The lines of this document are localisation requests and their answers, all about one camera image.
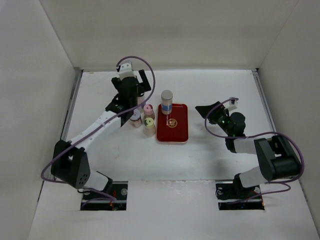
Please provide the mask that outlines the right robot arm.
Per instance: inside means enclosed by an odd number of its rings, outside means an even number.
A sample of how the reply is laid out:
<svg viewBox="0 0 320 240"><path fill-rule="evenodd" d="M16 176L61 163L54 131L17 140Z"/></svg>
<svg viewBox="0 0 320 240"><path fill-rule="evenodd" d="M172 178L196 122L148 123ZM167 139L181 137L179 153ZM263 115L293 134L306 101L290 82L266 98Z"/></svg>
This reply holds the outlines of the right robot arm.
<svg viewBox="0 0 320 240"><path fill-rule="evenodd" d="M196 106L205 124L218 125L225 135L226 148L234 154L251 154L257 157L258 166L234 176L232 183L216 184L216 197L219 200L244 202L263 196L261 184L282 184L298 180L304 171L305 163L298 146L286 135L269 132L253 136L245 135L246 118L236 109L237 98L227 100L225 107L217 101L212 105Z"/></svg>

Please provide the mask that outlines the yellow-green lid spice bottle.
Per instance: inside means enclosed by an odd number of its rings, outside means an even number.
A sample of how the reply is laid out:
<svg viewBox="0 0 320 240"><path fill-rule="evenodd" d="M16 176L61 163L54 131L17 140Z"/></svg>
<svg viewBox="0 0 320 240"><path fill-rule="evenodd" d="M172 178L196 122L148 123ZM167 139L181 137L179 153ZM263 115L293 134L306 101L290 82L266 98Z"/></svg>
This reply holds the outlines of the yellow-green lid spice bottle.
<svg viewBox="0 0 320 240"><path fill-rule="evenodd" d="M147 117L144 120L144 129L143 132L146 136L151 137L156 134L155 121L151 117Z"/></svg>

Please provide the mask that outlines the tall jar silver lid back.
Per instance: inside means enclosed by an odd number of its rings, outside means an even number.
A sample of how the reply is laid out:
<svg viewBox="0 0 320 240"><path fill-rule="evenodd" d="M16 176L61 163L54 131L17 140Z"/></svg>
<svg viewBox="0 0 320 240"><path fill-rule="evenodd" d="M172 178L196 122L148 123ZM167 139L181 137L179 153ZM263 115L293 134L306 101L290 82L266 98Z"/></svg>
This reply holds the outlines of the tall jar silver lid back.
<svg viewBox="0 0 320 240"><path fill-rule="evenodd" d="M137 96L137 104L143 106L143 102L145 101L145 93L140 93Z"/></svg>

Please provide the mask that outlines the sauce jar white lid front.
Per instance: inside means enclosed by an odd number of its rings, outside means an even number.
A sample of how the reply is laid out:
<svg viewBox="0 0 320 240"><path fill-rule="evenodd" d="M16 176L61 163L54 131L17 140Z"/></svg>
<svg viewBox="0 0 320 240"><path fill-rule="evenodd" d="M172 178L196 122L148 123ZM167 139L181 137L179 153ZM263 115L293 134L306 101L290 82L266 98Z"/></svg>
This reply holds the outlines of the sauce jar white lid front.
<svg viewBox="0 0 320 240"><path fill-rule="evenodd" d="M141 112L138 109L134 109L129 121L133 127L139 128L142 125Z"/></svg>

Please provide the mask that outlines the pink lid spice bottle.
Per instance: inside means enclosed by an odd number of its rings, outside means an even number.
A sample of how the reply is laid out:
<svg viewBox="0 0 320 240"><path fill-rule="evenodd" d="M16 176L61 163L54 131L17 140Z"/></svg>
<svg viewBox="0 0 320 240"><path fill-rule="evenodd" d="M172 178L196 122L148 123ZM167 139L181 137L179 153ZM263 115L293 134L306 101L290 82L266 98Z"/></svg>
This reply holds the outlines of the pink lid spice bottle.
<svg viewBox="0 0 320 240"><path fill-rule="evenodd" d="M143 107L144 118L155 119L155 112L151 104L145 104Z"/></svg>

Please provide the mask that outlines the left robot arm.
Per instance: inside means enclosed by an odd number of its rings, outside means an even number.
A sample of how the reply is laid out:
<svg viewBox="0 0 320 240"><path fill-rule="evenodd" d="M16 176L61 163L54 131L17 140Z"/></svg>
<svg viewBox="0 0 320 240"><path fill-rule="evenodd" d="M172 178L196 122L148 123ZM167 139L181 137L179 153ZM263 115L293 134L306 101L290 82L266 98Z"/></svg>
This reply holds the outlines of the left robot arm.
<svg viewBox="0 0 320 240"><path fill-rule="evenodd" d="M120 71L111 82L117 94L107 105L101 116L86 130L69 141L59 140L54 146L50 173L73 188L94 189L100 199L112 195L112 179L90 168L89 150L96 141L101 141L120 129L141 106L138 99L151 86L143 69L136 76L133 71Z"/></svg>

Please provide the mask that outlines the tall jar silver lid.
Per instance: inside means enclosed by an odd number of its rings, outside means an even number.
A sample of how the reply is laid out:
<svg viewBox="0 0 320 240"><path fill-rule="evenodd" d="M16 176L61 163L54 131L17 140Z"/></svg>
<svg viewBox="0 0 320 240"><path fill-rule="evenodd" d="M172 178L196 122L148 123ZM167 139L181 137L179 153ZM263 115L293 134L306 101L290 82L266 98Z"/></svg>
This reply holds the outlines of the tall jar silver lid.
<svg viewBox="0 0 320 240"><path fill-rule="evenodd" d="M137 96L137 104L143 106L143 102L145 101L145 93L140 93Z"/></svg>
<svg viewBox="0 0 320 240"><path fill-rule="evenodd" d="M161 111L164 115L169 115L173 107L173 93L170 90L164 90L161 93Z"/></svg>

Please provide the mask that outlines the tall jar silver lid front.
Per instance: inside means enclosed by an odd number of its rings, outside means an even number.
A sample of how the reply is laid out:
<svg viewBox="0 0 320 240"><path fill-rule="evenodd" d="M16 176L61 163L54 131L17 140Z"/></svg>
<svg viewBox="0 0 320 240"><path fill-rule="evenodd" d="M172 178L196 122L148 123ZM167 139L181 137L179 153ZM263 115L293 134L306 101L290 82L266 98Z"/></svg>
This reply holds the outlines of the tall jar silver lid front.
<svg viewBox="0 0 320 240"><path fill-rule="evenodd" d="M173 93L170 90L164 90L161 93L161 111L164 115L169 115L173 107Z"/></svg>

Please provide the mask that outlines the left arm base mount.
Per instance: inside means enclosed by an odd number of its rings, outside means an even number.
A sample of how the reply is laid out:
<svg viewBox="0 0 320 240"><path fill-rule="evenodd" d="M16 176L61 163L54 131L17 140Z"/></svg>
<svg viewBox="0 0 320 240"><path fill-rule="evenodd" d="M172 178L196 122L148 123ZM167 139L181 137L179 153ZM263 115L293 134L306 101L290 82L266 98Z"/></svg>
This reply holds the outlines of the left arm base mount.
<svg viewBox="0 0 320 240"><path fill-rule="evenodd" d="M97 190L79 189L81 211L126 211L128 182L114 181L105 193Z"/></svg>

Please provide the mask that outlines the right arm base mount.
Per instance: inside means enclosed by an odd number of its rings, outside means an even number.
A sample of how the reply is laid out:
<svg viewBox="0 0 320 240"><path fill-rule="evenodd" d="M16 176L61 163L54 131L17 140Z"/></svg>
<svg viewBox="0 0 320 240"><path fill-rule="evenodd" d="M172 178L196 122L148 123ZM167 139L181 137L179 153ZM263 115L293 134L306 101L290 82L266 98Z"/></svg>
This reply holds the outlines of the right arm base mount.
<svg viewBox="0 0 320 240"><path fill-rule="evenodd" d="M259 185L236 191L232 183L216 183L215 195L220 211L264 210L264 202Z"/></svg>

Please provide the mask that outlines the red rectangular serving tray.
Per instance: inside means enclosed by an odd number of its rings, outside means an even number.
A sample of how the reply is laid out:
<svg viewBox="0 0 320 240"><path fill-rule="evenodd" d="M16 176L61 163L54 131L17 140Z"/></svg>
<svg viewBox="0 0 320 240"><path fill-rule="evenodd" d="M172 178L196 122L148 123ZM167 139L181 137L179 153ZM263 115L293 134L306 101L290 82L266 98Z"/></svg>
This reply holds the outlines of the red rectangular serving tray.
<svg viewBox="0 0 320 240"><path fill-rule="evenodd" d="M161 143L184 144L189 139L188 107L186 104L172 104L171 113L162 113L158 105L156 139Z"/></svg>

